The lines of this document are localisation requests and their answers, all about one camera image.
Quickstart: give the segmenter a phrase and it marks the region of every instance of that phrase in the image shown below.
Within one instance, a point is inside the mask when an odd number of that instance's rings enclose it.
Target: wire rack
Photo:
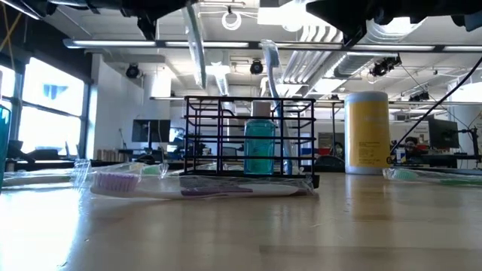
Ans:
[[[251,117],[246,115],[236,115],[228,109],[229,104],[250,103],[253,101],[272,102],[276,105],[271,111],[270,117]],[[227,170],[225,164],[233,163],[234,160],[238,165],[243,166],[244,160],[249,159],[271,159],[275,161],[274,175],[246,175],[249,178],[309,178],[313,180],[313,186],[318,187],[319,177],[315,175],[314,166],[310,166],[310,172],[305,175],[287,175],[283,164],[286,160],[296,160],[298,165],[301,161],[309,160],[314,163],[315,152],[314,141],[315,131],[314,118],[315,99],[293,99],[293,98],[264,98],[264,97],[232,97],[232,96],[186,96],[185,97],[185,157],[184,157],[184,173],[183,175],[217,175],[217,176],[233,176],[243,177],[243,170]],[[278,109],[285,112],[281,116],[276,116]],[[228,135],[225,129],[237,128],[243,129],[244,123],[239,121],[247,120],[271,120],[274,123],[283,123],[287,121],[289,125],[286,128],[290,130],[285,136],[283,125],[276,125],[277,135],[274,137],[259,137],[244,135]],[[215,135],[203,135],[202,128],[210,128],[216,131]],[[254,157],[254,156],[228,156],[223,155],[223,147],[226,144],[244,144],[245,139],[273,139],[276,145],[279,145],[279,153],[275,157]],[[287,141],[296,146],[294,151],[296,156],[285,156],[283,148]],[[216,143],[217,154],[213,156],[203,155],[198,150],[201,143]],[[311,152],[308,156],[301,156],[301,146],[310,143]],[[216,162],[215,170],[205,170],[203,163]]]

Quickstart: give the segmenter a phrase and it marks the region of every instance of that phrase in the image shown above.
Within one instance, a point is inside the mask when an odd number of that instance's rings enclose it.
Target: desk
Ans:
[[[4,191],[0,269],[480,270],[482,190],[326,173],[319,198]]]

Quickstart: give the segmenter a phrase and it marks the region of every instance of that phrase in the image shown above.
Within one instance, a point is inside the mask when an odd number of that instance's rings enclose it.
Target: ceiling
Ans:
[[[245,1],[244,12],[256,13],[258,0]],[[200,22],[203,38],[206,41],[298,41],[302,31],[288,32],[281,26],[258,25],[257,19],[242,16],[238,30],[230,31],[221,24],[225,8],[201,7]],[[90,11],[77,11],[71,8],[59,8],[53,16],[45,20],[62,32],[76,39],[130,39],[142,40],[144,37],[136,26],[136,18],[122,17],[118,11],[101,11],[102,15]],[[187,40],[185,25],[180,11],[176,11],[158,20],[157,38],[162,40]],[[449,17],[428,18],[417,30],[409,34],[403,43],[408,44],[482,44],[482,29],[467,33],[453,24]],[[189,50],[183,49],[109,49],[97,51],[109,56],[109,64],[124,73],[133,59],[142,59],[139,66],[146,73],[155,73],[160,69],[169,69],[173,73],[172,90],[176,95],[195,93],[216,93],[214,78],[209,79],[208,90],[201,90],[194,80],[195,65]],[[253,87],[259,88],[265,75],[250,75],[249,67],[253,59],[263,59],[260,50],[228,50],[231,73],[227,81],[236,95],[249,96]],[[285,68],[292,51],[280,51],[280,61]],[[429,86],[429,92],[436,99],[447,92],[447,82],[456,79],[454,75],[464,75],[477,61],[477,54],[451,53],[402,53],[402,67],[397,67],[387,77],[374,80],[368,70],[362,70],[342,87],[343,93],[364,90],[387,92],[393,99],[401,93],[410,94],[418,83]]]

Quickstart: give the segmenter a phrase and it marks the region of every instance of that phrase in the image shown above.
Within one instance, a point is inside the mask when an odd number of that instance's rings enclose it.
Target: computer monitor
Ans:
[[[459,127],[456,122],[429,119],[430,146],[433,148],[458,148]]]
[[[134,120],[133,142],[169,142],[170,130],[171,120]]]

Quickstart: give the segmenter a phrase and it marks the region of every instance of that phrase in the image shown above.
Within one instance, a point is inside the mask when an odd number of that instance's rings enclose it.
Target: bottle cap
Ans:
[[[252,117],[271,117],[271,103],[253,101],[251,103]]]

